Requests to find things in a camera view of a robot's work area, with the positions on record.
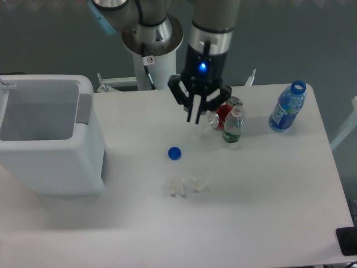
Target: white plastic container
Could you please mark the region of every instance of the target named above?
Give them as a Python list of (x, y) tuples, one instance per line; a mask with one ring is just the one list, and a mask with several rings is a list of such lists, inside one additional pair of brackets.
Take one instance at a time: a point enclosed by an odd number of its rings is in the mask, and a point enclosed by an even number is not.
[(39, 194), (101, 192), (105, 141), (89, 79), (0, 78), (0, 164)]

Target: gray floor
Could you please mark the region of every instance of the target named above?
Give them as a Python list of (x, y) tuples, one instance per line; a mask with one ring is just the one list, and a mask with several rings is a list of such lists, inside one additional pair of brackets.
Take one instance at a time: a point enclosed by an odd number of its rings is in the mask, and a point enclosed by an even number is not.
[[(106, 36), (87, 0), (0, 1), (0, 73), (82, 74), (96, 88), (103, 78), (134, 76), (120, 35)], [(254, 84), (311, 84), (331, 140), (352, 112), (357, 95), (357, 1), (244, 0), (224, 79), (242, 85), (254, 68)], [(171, 13), (187, 36), (192, 7), (173, 0)], [(177, 51), (184, 65), (187, 39)], [(347, 197), (357, 198), (357, 130), (334, 153)]]

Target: table surface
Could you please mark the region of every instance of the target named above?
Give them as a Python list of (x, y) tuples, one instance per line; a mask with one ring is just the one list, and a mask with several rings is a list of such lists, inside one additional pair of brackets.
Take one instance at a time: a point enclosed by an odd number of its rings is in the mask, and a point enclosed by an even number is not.
[[(0, 169), (1, 267), (289, 267), (350, 262), (352, 226), (312, 88), (286, 133), (268, 126), (287, 85), (234, 87), (245, 128), (235, 145), (187, 123), (168, 91), (95, 94), (108, 146), (106, 189), (34, 194)], [(193, 139), (192, 131), (202, 138)], [(167, 150), (178, 146), (182, 158)], [(171, 197), (173, 176), (186, 197)], [(207, 190), (195, 193), (192, 177)]]

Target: cable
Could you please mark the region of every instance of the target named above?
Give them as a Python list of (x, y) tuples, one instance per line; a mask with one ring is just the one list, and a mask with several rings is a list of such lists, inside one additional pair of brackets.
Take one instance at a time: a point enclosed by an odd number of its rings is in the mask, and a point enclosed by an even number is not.
[(16, 71), (14, 73), (0, 73), (0, 75), (14, 75), (14, 74), (25, 74), (25, 73), (23, 73), (21, 71)]
[[(144, 44), (144, 43), (141, 43), (141, 58), (144, 58), (144, 57), (145, 57), (144, 51), (145, 51), (145, 44)], [(149, 77), (149, 82), (150, 82), (151, 90), (157, 90), (157, 88), (156, 88), (155, 85), (154, 85), (154, 81), (152, 80), (151, 74), (150, 74), (150, 72), (149, 72), (149, 68), (148, 68), (147, 64), (144, 63), (144, 61), (143, 61), (143, 65), (144, 65), (145, 73), (146, 73), (147, 76)]]
[(357, 261), (351, 262), (351, 263), (348, 264), (345, 268), (351, 268), (351, 267), (354, 266), (355, 264), (357, 264)]

